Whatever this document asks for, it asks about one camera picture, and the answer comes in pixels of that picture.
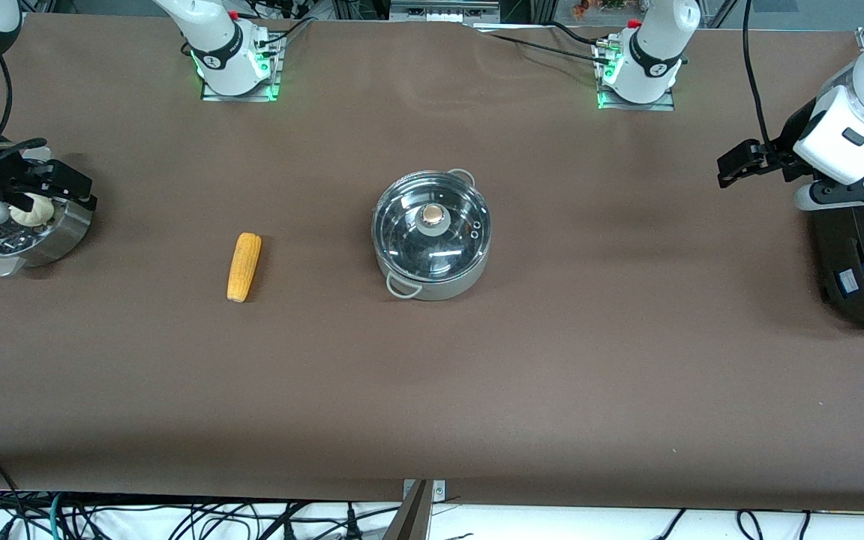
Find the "pot handle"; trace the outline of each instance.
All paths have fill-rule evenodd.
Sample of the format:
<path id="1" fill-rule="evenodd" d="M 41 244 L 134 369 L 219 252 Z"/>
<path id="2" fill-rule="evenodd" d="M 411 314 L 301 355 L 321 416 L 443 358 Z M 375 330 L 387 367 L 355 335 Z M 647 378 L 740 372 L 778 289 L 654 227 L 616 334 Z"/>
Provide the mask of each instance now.
<path id="1" fill-rule="evenodd" d="M 454 174 L 465 177 L 463 180 L 469 182 L 473 188 L 476 187 L 476 177 L 466 169 L 449 169 L 448 174 Z"/>
<path id="2" fill-rule="evenodd" d="M 396 277 L 395 283 L 402 284 L 402 286 L 415 287 L 415 292 L 412 292 L 410 294 L 402 294 L 401 292 L 398 292 L 392 286 L 393 276 L 394 274 L 392 273 L 392 271 L 390 271 L 385 276 L 385 288 L 387 288 L 387 290 L 391 293 L 391 296 L 394 296 L 395 298 L 399 298 L 401 300 L 412 300 L 412 298 L 419 296 L 419 293 L 422 292 L 422 286 L 414 286 L 414 284 L 406 283 L 406 281 L 399 280 L 398 277 Z"/>

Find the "black cable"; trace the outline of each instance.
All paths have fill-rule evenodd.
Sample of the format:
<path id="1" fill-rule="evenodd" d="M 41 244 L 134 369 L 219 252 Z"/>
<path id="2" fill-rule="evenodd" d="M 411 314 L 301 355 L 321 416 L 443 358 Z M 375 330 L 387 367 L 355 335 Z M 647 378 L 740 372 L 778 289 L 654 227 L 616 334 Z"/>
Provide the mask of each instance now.
<path id="1" fill-rule="evenodd" d="M 230 523 L 237 523 L 237 524 L 240 524 L 240 525 L 244 525 L 244 526 L 246 526 L 246 530 L 249 531 L 249 532 L 247 533 L 247 535 L 246 535 L 246 538 L 251 538 L 251 527 L 249 526 L 249 523 L 245 522 L 244 520 L 237 520 L 237 519 L 234 519 L 234 518 L 230 518 L 229 516 L 223 516 L 223 517 L 220 517 L 220 518 L 209 518 L 209 519 L 205 520 L 205 522 L 202 523 L 202 526 L 203 526 L 203 527 L 204 527 L 205 525 L 209 525 L 209 524 L 212 523 L 212 522 L 217 522 L 217 525 L 212 526 L 211 529 L 209 529 L 209 530 L 207 530 L 206 532 L 204 532 L 204 533 L 202 534 L 202 536 L 199 537 L 199 540 L 206 540 L 206 538 L 209 537 L 209 534 L 212 534 L 212 531 L 215 530 L 215 527 L 219 527 L 219 526 L 218 526 L 218 523 L 222 523 L 222 522 L 225 522 L 225 521 L 230 522 Z"/>
<path id="2" fill-rule="evenodd" d="M 273 37 L 271 40 L 258 42 L 258 46 L 259 47 L 265 47 L 266 45 L 274 44 L 275 41 L 284 40 L 286 35 L 292 34 L 295 30 L 297 30 L 297 28 L 299 26 L 302 26 L 303 24 L 306 24 L 306 23 L 311 23 L 313 20 L 316 20 L 316 17 L 305 17 L 303 19 L 299 19 L 296 24 L 292 24 L 292 26 L 290 26 L 288 28 L 288 30 L 284 31 L 282 34 L 277 35 L 277 37 Z"/>
<path id="3" fill-rule="evenodd" d="M 2 120 L 0 121 L 0 134 L 6 129 L 9 124 L 9 116 L 11 116 L 11 100 L 13 100 L 13 89 L 11 89 L 11 75 L 9 75 L 9 66 L 6 65 L 6 58 L 0 55 L 0 68 L 2 68 L 2 76 L 6 80 L 6 107 L 2 112 Z"/>
<path id="4" fill-rule="evenodd" d="M 178 522 L 178 526 L 175 526 L 175 529 L 172 530 L 172 534 L 169 535 L 169 540 L 173 540 L 173 538 L 175 538 L 175 540 L 179 540 L 179 538 L 184 536 L 186 531 L 188 531 L 189 529 L 192 529 L 192 536 L 195 536 L 195 523 L 198 522 L 198 520 L 206 519 L 206 516 L 209 516 L 209 514 L 205 513 L 206 506 L 208 505 L 202 505 L 202 507 L 199 508 L 198 512 L 202 513 L 202 515 L 199 517 L 193 517 L 196 512 L 195 505 L 189 506 L 189 516 L 182 518 L 181 522 Z M 219 506 L 222 506 L 222 503 L 218 503 L 218 505 L 215 505 L 212 510 L 218 509 Z M 185 523 L 185 520 L 188 520 L 189 518 L 192 518 L 191 520 L 189 520 L 189 524 L 185 526 L 184 529 L 179 531 L 179 527 L 181 527 L 182 524 Z"/>
<path id="5" fill-rule="evenodd" d="M 558 28 L 559 30 L 565 32 L 570 38 L 572 38 L 572 40 L 576 40 L 576 41 L 580 42 L 580 44 L 594 45 L 594 44 L 596 44 L 596 41 L 597 41 L 597 40 L 590 40 L 587 37 L 582 37 L 582 35 L 574 33 L 571 28 L 567 27 L 565 24 L 562 24 L 559 21 L 550 20 L 548 22 L 543 22 L 542 26 L 554 26 L 554 27 Z"/>
<path id="6" fill-rule="evenodd" d="M 255 509 L 255 505 L 249 505 L 249 509 L 253 512 L 253 516 L 255 516 L 255 533 L 258 534 L 258 531 L 262 529 L 262 520 L 258 517 L 258 510 Z"/>
<path id="7" fill-rule="evenodd" d="M 506 37 L 506 35 L 499 35 L 499 34 L 493 34 L 493 33 L 490 33 L 489 35 L 491 35 L 491 37 L 493 37 L 493 38 L 497 38 L 497 40 L 511 41 L 511 42 L 513 42 L 513 44 L 526 45 L 528 47 L 535 47 L 535 48 L 541 49 L 543 51 L 549 51 L 552 53 L 564 55 L 566 57 L 572 57 L 572 58 L 577 58 L 577 59 L 587 59 L 587 61 L 596 62 L 596 64 L 609 64 L 609 61 L 606 58 L 594 58 L 594 57 L 590 57 L 589 55 L 580 55 L 580 54 L 577 54 L 576 52 L 563 51 L 562 49 L 556 49 L 554 47 L 546 47 L 545 45 L 539 45 L 538 43 L 533 43 L 531 41 L 517 40 L 517 38 L 514 38 L 514 37 Z"/>
<path id="8" fill-rule="evenodd" d="M 215 530 L 216 527 L 219 527 L 220 525 L 222 525 L 222 522 L 223 522 L 223 521 L 225 521 L 225 520 L 232 520 L 232 519 L 233 519 L 233 516 L 238 515 L 237 512 L 239 512 L 239 510 L 241 510 L 241 509 L 244 509 L 246 506 L 249 506 L 249 503 L 244 502 L 244 503 L 242 503 L 242 505 L 235 507 L 235 508 L 234 508 L 234 509 L 229 513 L 229 515 L 222 516 L 222 517 L 220 517 L 220 518 L 209 518 L 208 520 L 206 520 L 206 522 L 209 522 L 209 523 L 211 523 L 212 521 L 215 521 L 215 525 L 213 525 L 211 529 L 209 529 L 209 530 L 207 530 L 207 531 L 205 531 L 205 532 L 202 533 L 202 538 L 201 538 L 201 540 L 205 540 L 205 539 L 206 539 L 206 536 L 209 536 L 209 534 L 212 534 L 212 531 Z"/>
<path id="9" fill-rule="evenodd" d="M 42 137 L 30 138 L 27 140 L 23 140 L 22 142 L 15 143 L 6 150 L 0 151 L 0 163 L 5 158 L 9 158 L 10 156 L 18 154 L 23 150 L 28 150 L 30 148 L 40 148 L 42 146 L 45 146 L 47 143 L 48 141 Z"/>
<path id="10" fill-rule="evenodd" d="M 78 534 L 73 534 L 72 529 L 69 529 L 69 522 L 68 519 L 65 519 L 65 513 L 62 512 L 61 505 L 55 509 L 55 525 L 57 525 L 58 529 L 62 531 L 62 536 L 64 536 L 65 538 L 71 538 L 72 540 L 81 540 L 81 536 L 78 536 Z"/>
<path id="11" fill-rule="evenodd" d="M 291 503 L 290 503 L 290 505 L 286 505 L 285 506 L 285 512 L 282 512 L 281 516 L 278 516 L 277 518 L 275 518 L 274 522 L 271 522 L 271 525 L 268 526 L 268 529 L 265 529 L 265 531 L 262 532 L 262 534 L 259 534 L 257 537 L 255 537 L 255 540 L 269 540 L 269 538 L 271 536 L 273 536 L 273 534 L 275 534 L 275 531 L 277 531 L 279 529 L 279 527 L 282 527 L 282 525 L 284 525 L 284 523 L 287 522 L 289 520 L 289 518 L 294 516 L 295 513 L 298 512 L 299 510 L 304 509 L 305 506 L 309 506 L 309 505 L 310 505 L 310 503 L 308 502 L 308 500 L 302 500 L 302 502 L 296 502 L 295 505 L 291 505 Z"/>
<path id="12" fill-rule="evenodd" d="M 672 530 L 675 530 L 675 526 L 679 523 L 679 520 L 682 519 L 682 516 L 685 515 L 686 509 L 681 508 L 679 513 L 675 515 L 672 520 L 669 522 L 669 526 L 665 527 L 665 532 L 661 534 L 661 536 L 655 537 L 655 540 L 668 540 L 668 537 L 671 536 Z"/>
<path id="13" fill-rule="evenodd" d="M 75 517 L 75 506 L 72 506 L 72 533 L 73 533 L 72 537 L 75 538 L 76 540 L 82 539 L 82 533 L 79 532 L 79 520 L 77 520 Z"/>
<path id="14" fill-rule="evenodd" d="M 21 519 L 21 516 L 19 516 L 18 514 L 13 514 L 13 513 L 9 512 L 9 515 L 15 519 Z M 27 518 L 25 521 L 27 524 L 30 524 L 32 527 L 37 527 L 38 529 L 41 529 L 42 531 L 44 531 L 47 538 L 51 538 L 52 537 L 52 530 L 50 529 L 50 527 L 44 526 L 44 525 L 42 525 L 42 523 L 35 522 L 35 520 L 37 520 L 37 519 L 47 520 L 48 518 Z"/>
<path id="15" fill-rule="evenodd" d="M 799 540 L 806 539 L 806 530 L 809 529 L 809 521 L 812 520 L 812 512 L 809 510 L 805 510 L 805 520 L 802 522 L 802 526 L 799 528 Z"/>
<path id="16" fill-rule="evenodd" d="M 149 507 L 144 507 L 144 508 L 130 508 L 130 507 L 124 507 L 124 506 L 102 506 L 102 507 L 95 507 L 92 510 L 86 510 L 86 514 L 92 516 L 92 515 L 100 513 L 100 512 L 150 512 L 151 510 L 161 510 L 161 509 L 185 510 L 187 508 L 188 508 L 187 505 L 157 505 L 157 506 L 149 506 Z M 218 509 L 201 509 L 200 508 L 199 512 L 202 512 L 202 513 L 205 513 L 208 515 L 244 517 L 241 514 L 233 514 L 231 512 L 225 512 L 223 510 L 218 510 Z M 261 520 L 274 520 L 274 519 L 277 519 L 279 517 L 278 515 L 273 516 L 273 515 L 267 515 L 267 514 L 258 514 L 255 512 L 253 513 L 253 516 L 260 523 L 261 523 Z M 290 518 L 290 519 L 292 522 L 295 522 L 295 523 L 334 523 L 334 524 L 345 523 L 345 522 L 341 522 L 340 520 L 331 519 L 331 518 Z"/>
<path id="17" fill-rule="evenodd" d="M 768 127 L 765 125 L 765 112 L 762 112 L 762 96 L 758 93 L 758 84 L 755 82 L 755 72 L 752 69 L 752 55 L 749 52 L 749 17 L 752 13 L 752 0 L 745 0 L 745 14 L 742 17 L 742 57 L 745 59 L 745 73 L 748 76 L 748 87 L 751 89 L 751 99 L 755 102 L 755 117 L 758 120 L 758 129 L 762 133 L 762 144 L 765 151 L 779 167 L 785 169 L 788 165 L 783 163 L 782 158 L 776 153 L 772 140 L 769 137 Z"/>
<path id="18" fill-rule="evenodd" d="M 366 513 L 358 516 L 356 518 L 356 520 L 371 518 L 373 516 L 377 516 L 380 514 L 387 514 L 389 512 L 395 512 L 395 510 L 398 510 L 398 506 L 393 506 L 391 508 L 384 508 L 382 510 L 373 510 L 372 512 L 366 512 Z M 345 527 L 346 525 L 349 525 L 348 520 L 345 520 L 345 522 L 339 523 L 339 525 L 333 526 L 332 529 L 326 530 L 325 532 L 323 532 L 322 534 L 319 534 L 319 536 L 316 536 L 312 540 L 323 540 L 323 538 L 325 538 L 326 536 L 329 536 L 329 534 L 332 534 L 333 531 L 342 529 L 342 527 Z"/>
<path id="19" fill-rule="evenodd" d="M 751 534 L 749 534 L 749 531 L 745 529 L 745 525 L 742 523 L 742 516 L 746 514 L 748 514 L 751 518 L 751 522 L 755 525 L 755 533 L 757 533 L 758 538 L 753 538 Z M 762 527 L 758 526 L 758 519 L 755 518 L 755 514 L 752 513 L 752 510 L 739 510 L 738 512 L 735 512 L 735 525 L 738 526 L 738 530 L 741 531 L 748 540 L 762 540 Z"/>
<path id="20" fill-rule="evenodd" d="M 748 530 L 745 529 L 744 523 L 742 523 L 742 516 L 748 515 L 751 518 L 751 522 L 755 525 L 755 535 L 757 538 L 753 538 L 752 534 L 749 533 Z M 809 510 L 805 510 L 805 520 L 802 521 L 802 526 L 799 527 L 799 540 L 803 540 L 806 537 L 806 530 L 809 529 L 809 521 L 812 520 L 812 512 Z M 735 512 L 735 525 L 738 526 L 738 530 L 746 537 L 748 540 L 764 540 L 762 538 L 762 527 L 758 525 L 758 519 L 755 517 L 755 514 L 752 510 L 739 510 Z"/>
<path id="21" fill-rule="evenodd" d="M 349 510 L 346 512 L 346 518 L 349 519 L 349 526 L 346 527 L 346 540 L 362 540 L 362 530 L 359 529 L 359 520 L 356 517 L 356 509 L 353 504 L 348 502 Z"/>
<path id="22" fill-rule="evenodd" d="M 17 517 L 13 516 L 10 520 L 7 521 L 6 525 L 0 529 L 0 540 L 9 540 L 9 534 L 11 533 L 11 526 L 15 523 Z"/>
<path id="23" fill-rule="evenodd" d="M 282 540 L 297 540 L 296 530 L 292 529 L 292 520 L 285 520 L 285 525 L 282 530 Z"/>
<path id="24" fill-rule="evenodd" d="M 18 485 L 15 484 L 15 481 L 11 478 L 9 472 L 6 472 L 6 469 L 2 468 L 2 465 L 0 465 L 0 476 L 2 476 L 6 485 L 9 486 L 9 491 L 11 492 L 11 495 L 13 495 L 13 498 L 15 498 L 15 506 L 18 507 L 19 516 L 22 519 L 22 523 L 25 524 L 25 537 L 31 539 L 32 531 L 29 529 L 29 519 L 25 514 L 25 506 L 22 505 L 22 500 L 18 496 Z"/>
<path id="25" fill-rule="evenodd" d="M 107 538 L 106 533 L 99 529 L 99 526 L 92 523 L 92 518 L 89 517 L 89 514 L 86 514 L 86 507 L 84 505 L 79 505 L 79 513 L 82 514 L 82 517 L 85 518 L 85 525 L 92 529 L 92 536 L 96 539 Z"/>

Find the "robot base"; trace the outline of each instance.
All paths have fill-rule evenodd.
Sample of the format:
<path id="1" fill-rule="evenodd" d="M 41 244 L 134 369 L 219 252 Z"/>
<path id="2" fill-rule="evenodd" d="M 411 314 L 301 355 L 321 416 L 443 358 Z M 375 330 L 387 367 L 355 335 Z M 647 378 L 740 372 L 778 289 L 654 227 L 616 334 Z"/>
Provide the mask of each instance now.
<path id="1" fill-rule="evenodd" d="M 268 58 L 258 59 L 260 69 L 268 69 L 270 75 L 262 82 L 255 85 L 255 88 L 237 96 L 223 95 L 207 85 L 203 79 L 202 72 L 199 72 L 199 79 L 202 80 L 202 101 L 227 101 L 237 103 L 267 103 L 277 101 L 278 89 L 282 83 L 282 69 L 285 68 L 285 46 L 288 42 L 288 37 L 281 37 L 281 31 L 269 31 L 268 39 L 278 41 L 268 44 L 261 51 Z"/>
<path id="2" fill-rule="evenodd" d="M 603 81 L 606 72 L 610 69 L 614 69 L 618 62 L 617 42 L 611 39 L 600 40 L 596 45 L 592 45 L 591 48 L 594 58 L 610 59 L 610 64 L 595 65 L 595 85 L 597 88 L 599 109 L 658 110 L 658 112 L 663 113 L 669 113 L 675 110 L 675 100 L 672 97 L 672 88 L 665 90 L 662 97 L 652 103 L 632 103 L 631 101 L 623 99 L 614 89 L 611 88 L 611 86 L 606 85 Z"/>

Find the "lid knob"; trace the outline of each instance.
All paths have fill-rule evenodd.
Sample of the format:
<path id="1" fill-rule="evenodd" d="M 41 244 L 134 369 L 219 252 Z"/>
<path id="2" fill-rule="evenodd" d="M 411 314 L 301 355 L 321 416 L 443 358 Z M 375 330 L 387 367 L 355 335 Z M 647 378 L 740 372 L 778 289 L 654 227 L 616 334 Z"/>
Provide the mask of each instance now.
<path id="1" fill-rule="evenodd" d="M 439 225 L 446 218 L 446 211 L 441 205 L 425 205 L 422 208 L 422 221 L 425 225 Z"/>

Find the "sticker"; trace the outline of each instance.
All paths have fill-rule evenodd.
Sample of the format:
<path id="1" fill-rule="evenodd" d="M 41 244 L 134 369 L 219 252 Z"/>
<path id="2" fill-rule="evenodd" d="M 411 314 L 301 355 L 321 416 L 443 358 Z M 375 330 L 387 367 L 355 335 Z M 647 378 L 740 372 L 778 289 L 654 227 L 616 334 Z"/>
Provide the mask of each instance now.
<path id="1" fill-rule="evenodd" d="M 839 286 L 846 294 L 854 293 L 858 290 L 858 281 L 855 280 L 855 273 L 848 269 L 844 272 L 839 272 Z"/>

